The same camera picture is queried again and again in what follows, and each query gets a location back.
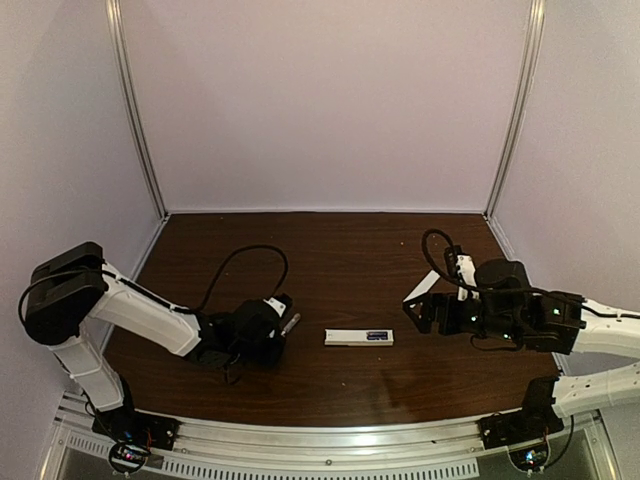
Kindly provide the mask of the white remote back cover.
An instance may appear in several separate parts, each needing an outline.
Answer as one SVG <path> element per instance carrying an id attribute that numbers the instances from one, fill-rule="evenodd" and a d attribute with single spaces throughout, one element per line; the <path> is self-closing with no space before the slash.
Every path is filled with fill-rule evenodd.
<path id="1" fill-rule="evenodd" d="M 428 293 L 439 279 L 440 275 L 436 271 L 431 270 L 403 299 L 403 302 L 409 304 L 415 303 L 421 295 Z"/>

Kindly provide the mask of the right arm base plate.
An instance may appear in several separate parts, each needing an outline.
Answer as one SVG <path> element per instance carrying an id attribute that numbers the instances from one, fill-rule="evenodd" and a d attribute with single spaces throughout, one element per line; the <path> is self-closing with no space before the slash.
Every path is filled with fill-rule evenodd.
<path id="1" fill-rule="evenodd" d="M 493 414 L 479 419 L 477 425 L 485 449 L 542 439 L 564 429 L 563 421 L 552 411 L 518 410 Z"/>

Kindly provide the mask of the white remote control body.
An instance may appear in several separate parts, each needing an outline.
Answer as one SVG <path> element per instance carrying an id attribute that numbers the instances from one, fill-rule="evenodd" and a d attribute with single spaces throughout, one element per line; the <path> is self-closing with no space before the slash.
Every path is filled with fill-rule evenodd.
<path id="1" fill-rule="evenodd" d="M 390 330 L 391 329 L 326 329 L 325 330 L 325 346 L 340 347 L 368 347 L 368 346 L 393 346 L 395 343 L 394 332 L 389 335 L 393 338 L 393 343 L 369 343 L 366 341 L 367 332 L 374 330 Z"/>

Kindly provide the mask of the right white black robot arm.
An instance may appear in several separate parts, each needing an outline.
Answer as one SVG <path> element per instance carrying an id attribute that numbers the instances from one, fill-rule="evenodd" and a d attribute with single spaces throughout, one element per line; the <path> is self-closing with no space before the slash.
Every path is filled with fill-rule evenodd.
<path id="1" fill-rule="evenodd" d="M 581 295 L 543 292 L 531 286 L 525 266 L 495 259 L 475 266 L 457 255 L 446 274 L 429 272 L 402 302 L 423 334 L 468 334 L 474 340 L 502 339 L 506 350 L 540 353 L 604 353 L 631 364 L 582 376 L 530 381 L 521 407 L 483 417 L 487 444 L 555 433 L 565 418 L 591 409 L 639 400 L 639 316 Z"/>

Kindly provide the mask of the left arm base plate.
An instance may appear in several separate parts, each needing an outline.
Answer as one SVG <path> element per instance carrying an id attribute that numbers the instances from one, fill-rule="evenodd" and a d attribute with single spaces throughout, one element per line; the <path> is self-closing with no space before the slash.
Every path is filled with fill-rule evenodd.
<path id="1" fill-rule="evenodd" d="M 175 418 L 116 409 L 98 411 L 92 431 L 115 442 L 171 451 L 180 425 Z"/>

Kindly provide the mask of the clear handle small screwdriver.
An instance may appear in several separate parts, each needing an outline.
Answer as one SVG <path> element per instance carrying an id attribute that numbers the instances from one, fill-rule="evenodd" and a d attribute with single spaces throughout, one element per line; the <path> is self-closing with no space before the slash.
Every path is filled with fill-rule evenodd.
<path id="1" fill-rule="evenodd" d="M 281 336 L 282 337 L 286 337 L 293 330 L 293 328 L 298 324 L 300 319 L 301 319 L 301 314 L 300 313 L 294 314 L 291 317 L 291 319 L 283 327 L 283 329 L 281 331 Z"/>

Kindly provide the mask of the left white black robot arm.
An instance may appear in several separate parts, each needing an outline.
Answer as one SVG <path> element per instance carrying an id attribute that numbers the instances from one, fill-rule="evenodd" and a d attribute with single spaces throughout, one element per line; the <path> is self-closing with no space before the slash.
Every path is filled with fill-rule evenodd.
<path id="1" fill-rule="evenodd" d="M 122 275 L 102 247 L 82 243 L 37 266 L 18 300 L 26 334 L 47 347 L 88 397 L 98 432 L 115 441 L 155 441 L 153 423 L 135 409 L 131 390 L 89 334 L 100 320 L 149 340 L 195 365 L 227 371 L 238 362 L 271 367 L 286 338 L 293 301 L 279 289 L 232 312 L 174 304 Z"/>

